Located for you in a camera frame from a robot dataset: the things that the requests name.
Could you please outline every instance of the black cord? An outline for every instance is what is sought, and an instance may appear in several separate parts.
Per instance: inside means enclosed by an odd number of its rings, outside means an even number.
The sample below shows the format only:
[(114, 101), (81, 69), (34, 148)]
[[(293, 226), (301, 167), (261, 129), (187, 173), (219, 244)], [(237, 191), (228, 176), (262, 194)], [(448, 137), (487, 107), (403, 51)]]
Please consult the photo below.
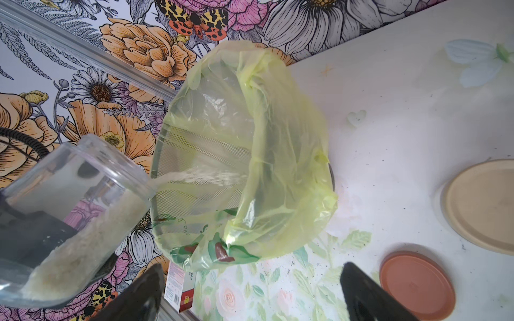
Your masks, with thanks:
[(6, 144), (7, 146), (11, 146), (12, 148), (16, 149), (18, 152), (22, 153), (23, 155), (27, 156), (28, 158), (30, 158), (31, 160), (37, 162), (38, 159), (32, 157), (30, 154), (24, 152), (23, 150), (21, 150), (20, 148), (14, 146), (13, 144), (9, 143), (9, 142), (4, 142), (3, 140), (0, 140), (0, 143), (1, 144)]
[[(39, 140), (37, 140), (35, 138), (32, 138), (29, 135), (21, 133), (21, 132), (19, 132), (17, 130), (10, 129), (10, 128), (5, 128), (5, 127), (0, 127), (0, 136), (5, 136), (5, 137), (8, 137), (8, 138), (12, 138), (12, 139), (18, 140), (18, 141), (26, 144), (27, 146), (31, 147), (39, 155), (39, 159), (42, 159), (43, 157), (45, 157), (46, 155), (48, 155), (50, 153), (48, 151), (48, 149), (45, 147), (45, 145), (40, 143)], [(23, 152), (21, 149), (17, 148), (16, 146), (13, 146), (11, 143), (7, 143), (7, 142), (4, 142), (4, 141), (0, 141), (0, 142), (15, 148), (20, 153), (24, 154), (25, 156), (29, 157), (30, 159), (32, 159), (34, 161), (38, 161), (34, 157), (32, 157), (32, 156), (28, 155), (27, 153)]]

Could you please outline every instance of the table surface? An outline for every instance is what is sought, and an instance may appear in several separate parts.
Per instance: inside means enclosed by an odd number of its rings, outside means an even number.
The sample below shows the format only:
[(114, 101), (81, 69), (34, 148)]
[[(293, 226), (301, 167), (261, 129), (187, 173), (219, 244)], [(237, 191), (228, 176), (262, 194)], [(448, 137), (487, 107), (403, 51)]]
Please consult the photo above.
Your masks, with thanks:
[(339, 209), (293, 254), (199, 273), (193, 311), (203, 320), (345, 320), (341, 266), (353, 261), (377, 279), (386, 255), (412, 250), (451, 278), (448, 320), (512, 319), (514, 257), (459, 237), (432, 203), (466, 167), (514, 156), (514, 65), (463, 88), (466, 66), (444, 51), (455, 39), (505, 42), (513, 16), (509, 0), (451, 0), (290, 66), (327, 117)]

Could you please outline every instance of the yellow plastic bag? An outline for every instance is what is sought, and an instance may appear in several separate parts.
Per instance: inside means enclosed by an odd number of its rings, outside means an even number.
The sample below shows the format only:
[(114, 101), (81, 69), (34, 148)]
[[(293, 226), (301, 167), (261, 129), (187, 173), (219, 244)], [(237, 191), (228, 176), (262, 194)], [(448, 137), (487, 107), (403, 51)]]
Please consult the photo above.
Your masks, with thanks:
[(325, 120), (284, 63), (248, 41), (222, 42), (169, 106), (152, 175), (209, 166), (231, 186), (170, 182), (153, 200), (155, 241), (188, 271), (290, 253), (337, 208)]

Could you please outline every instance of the cardboard box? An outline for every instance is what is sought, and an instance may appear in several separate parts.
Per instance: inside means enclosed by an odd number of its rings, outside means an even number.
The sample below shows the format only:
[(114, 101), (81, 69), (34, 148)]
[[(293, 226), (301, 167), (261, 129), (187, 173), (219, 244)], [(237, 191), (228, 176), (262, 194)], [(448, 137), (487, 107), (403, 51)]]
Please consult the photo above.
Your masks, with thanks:
[(181, 267), (170, 262), (164, 299), (178, 312), (190, 309), (193, 306), (195, 281), (196, 272), (185, 272)]

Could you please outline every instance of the terracotta lid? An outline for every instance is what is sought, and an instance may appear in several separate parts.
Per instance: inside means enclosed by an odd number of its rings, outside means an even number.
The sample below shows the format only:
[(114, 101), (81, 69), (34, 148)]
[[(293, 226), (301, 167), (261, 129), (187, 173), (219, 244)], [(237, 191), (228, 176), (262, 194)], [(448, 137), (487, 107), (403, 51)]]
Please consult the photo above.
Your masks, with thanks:
[(446, 186), (441, 207), (451, 227), (468, 241), (514, 255), (514, 160), (461, 172)]
[(380, 267), (380, 284), (420, 320), (445, 319), (455, 307), (455, 291), (444, 271), (415, 252), (388, 256)]

